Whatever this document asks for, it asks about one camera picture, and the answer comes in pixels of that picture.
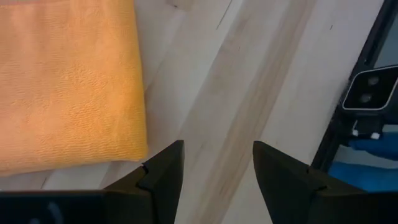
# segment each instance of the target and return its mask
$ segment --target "fabric texture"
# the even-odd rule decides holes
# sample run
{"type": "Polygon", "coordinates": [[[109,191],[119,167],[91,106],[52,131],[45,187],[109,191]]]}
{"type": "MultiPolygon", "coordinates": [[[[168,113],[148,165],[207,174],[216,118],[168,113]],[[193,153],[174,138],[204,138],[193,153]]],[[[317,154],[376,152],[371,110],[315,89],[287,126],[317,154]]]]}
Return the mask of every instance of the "fabric texture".
{"type": "Polygon", "coordinates": [[[132,0],[0,0],[0,175],[147,154],[132,0]]]}

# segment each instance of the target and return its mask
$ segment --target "light wood surface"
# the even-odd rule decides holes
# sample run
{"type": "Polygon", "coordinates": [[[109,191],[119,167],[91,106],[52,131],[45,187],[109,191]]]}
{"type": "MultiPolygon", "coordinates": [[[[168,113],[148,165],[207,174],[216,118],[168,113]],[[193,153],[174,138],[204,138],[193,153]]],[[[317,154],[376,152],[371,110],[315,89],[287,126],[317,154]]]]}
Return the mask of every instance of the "light wood surface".
{"type": "MultiPolygon", "coordinates": [[[[136,0],[150,155],[185,140],[176,223],[271,223],[252,167],[262,140],[311,163],[382,0],[136,0]]],[[[0,179],[98,189],[112,162],[0,179]]]]}

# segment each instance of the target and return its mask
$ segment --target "black metal frame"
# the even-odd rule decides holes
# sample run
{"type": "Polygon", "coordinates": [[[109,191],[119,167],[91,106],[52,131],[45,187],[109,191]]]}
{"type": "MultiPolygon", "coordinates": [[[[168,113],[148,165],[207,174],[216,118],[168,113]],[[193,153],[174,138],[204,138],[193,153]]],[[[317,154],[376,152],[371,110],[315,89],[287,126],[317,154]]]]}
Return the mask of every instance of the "black metal frame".
{"type": "Polygon", "coordinates": [[[183,162],[176,141],[103,190],[0,192],[0,223],[171,224],[183,162]]]}
{"type": "Polygon", "coordinates": [[[398,223],[398,192],[365,192],[263,142],[253,162],[274,224],[398,223]]]}
{"type": "MultiPolygon", "coordinates": [[[[368,39],[359,55],[358,61],[354,66],[349,81],[359,72],[371,70],[380,54],[383,43],[386,40],[389,29],[394,22],[398,12],[398,1],[385,0],[379,15],[369,33],[368,39]]],[[[329,123],[318,151],[312,161],[311,166],[323,172],[328,172],[333,162],[340,144],[348,141],[347,135],[351,131],[353,120],[341,113],[339,109],[329,123]]]]}

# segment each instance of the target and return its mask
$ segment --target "folded towel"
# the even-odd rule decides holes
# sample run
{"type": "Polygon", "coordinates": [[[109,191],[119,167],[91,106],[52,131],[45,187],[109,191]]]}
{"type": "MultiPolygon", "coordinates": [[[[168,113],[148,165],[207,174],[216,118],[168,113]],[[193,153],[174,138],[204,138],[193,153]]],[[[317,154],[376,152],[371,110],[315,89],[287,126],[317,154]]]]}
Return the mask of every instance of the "folded towel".
{"type": "Polygon", "coordinates": [[[0,175],[147,153],[132,0],[0,0],[0,175]]]}

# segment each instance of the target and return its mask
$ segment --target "orange cloth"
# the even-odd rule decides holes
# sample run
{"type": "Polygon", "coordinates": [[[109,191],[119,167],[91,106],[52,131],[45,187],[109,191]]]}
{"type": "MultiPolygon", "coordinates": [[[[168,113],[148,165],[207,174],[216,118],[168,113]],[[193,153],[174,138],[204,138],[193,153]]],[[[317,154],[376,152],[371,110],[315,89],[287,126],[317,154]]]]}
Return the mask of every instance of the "orange cloth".
{"type": "Polygon", "coordinates": [[[147,153],[132,0],[0,0],[0,175],[147,153]]]}

